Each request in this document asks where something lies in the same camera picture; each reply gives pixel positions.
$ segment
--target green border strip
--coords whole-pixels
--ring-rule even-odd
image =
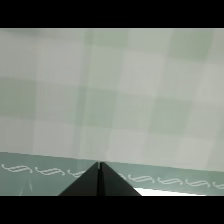
[[[94,160],[0,152],[0,195],[58,195]],[[133,187],[224,195],[224,172],[107,162]]]

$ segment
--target white swirl pattern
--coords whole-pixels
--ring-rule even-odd
[[[42,170],[42,171],[40,171],[40,170],[38,170],[38,167],[35,167],[35,170],[38,173],[41,173],[41,174],[46,175],[46,176],[53,175],[53,174],[56,174],[56,173],[61,173],[62,176],[65,175],[65,173],[62,170],[58,169],[58,168],[53,168],[53,169],[48,169],[48,170]]]
[[[7,167],[5,167],[4,164],[2,164],[2,168],[5,170],[8,170],[10,172],[14,172],[14,173],[25,171],[25,170],[29,170],[30,173],[33,173],[33,171],[27,166],[13,166],[13,167],[7,168]]]
[[[192,183],[189,183],[188,180],[185,180],[185,182],[186,182],[186,184],[190,185],[191,187],[199,187],[202,185],[207,185],[207,187],[210,187],[210,184],[205,180],[199,180],[199,181],[195,181]]]
[[[13,173],[17,173],[17,172],[23,172],[23,171],[29,171],[30,173],[33,173],[33,170],[31,168],[29,168],[28,166],[25,165],[21,165],[21,166],[13,166],[13,167],[5,167],[4,164],[1,165],[1,167],[5,170],[8,170],[10,172]],[[62,176],[65,176],[65,172],[62,171],[61,169],[58,168],[52,168],[52,169],[47,169],[47,170],[38,170],[38,167],[35,167],[35,170],[38,173],[41,173],[42,175],[46,175],[46,176],[50,176],[50,175],[54,175],[54,174],[58,174],[60,173]],[[78,173],[71,173],[71,170],[67,170],[67,173],[72,175],[75,178],[79,178],[83,173],[85,173],[86,171],[80,171]],[[119,173],[119,175],[123,178],[123,179],[127,179],[123,174]],[[128,174],[128,178],[134,182],[145,182],[145,181],[151,181],[153,184],[156,182],[154,178],[152,178],[151,176],[139,176],[139,177],[132,177],[130,174]],[[172,179],[168,179],[168,180],[161,180],[160,177],[157,178],[157,181],[161,184],[177,184],[179,183],[180,185],[183,185],[183,181],[178,179],[178,178],[172,178]],[[188,179],[185,180],[185,183],[191,187],[199,187],[199,186],[207,186],[208,188],[211,187],[211,184],[208,183],[205,180],[199,180],[199,181],[195,181],[195,182],[189,182]],[[219,189],[219,190],[224,190],[224,184],[216,184],[216,182],[213,182],[212,185]]]

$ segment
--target white wavy line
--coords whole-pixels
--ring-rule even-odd
[[[78,178],[80,177],[83,173],[85,173],[86,171],[81,171],[81,172],[78,172],[78,173],[71,173],[71,170],[67,170],[68,174],[72,175],[73,177],[75,178]]]
[[[151,180],[152,183],[155,183],[155,180],[150,176],[140,176],[140,177],[133,178],[133,177],[131,177],[131,175],[128,175],[128,178],[135,181],[135,182],[144,182],[144,181]]]
[[[53,175],[53,174],[56,174],[56,173],[61,173],[62,176],[65,175],[65,173],[64,173],[62,170],[58,169],[58,168],[52,168],[52,169],[42,170],[42,171],[40,171],[40,170],[38,170],[38,167],[35,167],[35,170],[36,170],[37,172],[43,174],[43,175],[46,175],[46,176],[48,176],[48,175]]]
[[[223,190],[224,189],[224,184],[220,184],[220,185],[216,185],[216,182],[213,182],[212,183],[214,187],[220,189],[220,190]]]
[[[208,187],[210,187],[210,184],[205,181],[205,180],[199,180],[199,181],[195,181],[195,182],[192,182],[192,183],[189,183],[188,180],[185,180],[186,184],[192,186],[192,187],[199,187],[199,186],[202,186],[202,185],[207,185]]]
[[[119,175],[120,175],[124,180],[126,180],[126,177],[125,177],[123,174],[119,173]]]
[[[29,167],[27,166],[13,166],[13,167],[5,167],[4,164],[2,164],[2,168],[5,169],[5,170],[8,170],[10,172],[14,172],[14,173],[17,173],[17,172],[21,172],[21,171],[24,171],[24,170],[29,170],[30,173],[33,173],[33,170],[31,170]]]
[[[178,179],[178,178],[173,178],[173,179],[169,179],[169,180],[161,180],[160,177],[157,178],[157,180],[162,183],[162,184],[175,184],[175,183],[180,183],[180,185],[183,184],[183,182]]]

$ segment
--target checkered tablecloth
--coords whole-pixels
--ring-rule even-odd
[[[0,151],[224,171],[224,29],[1,29]]]

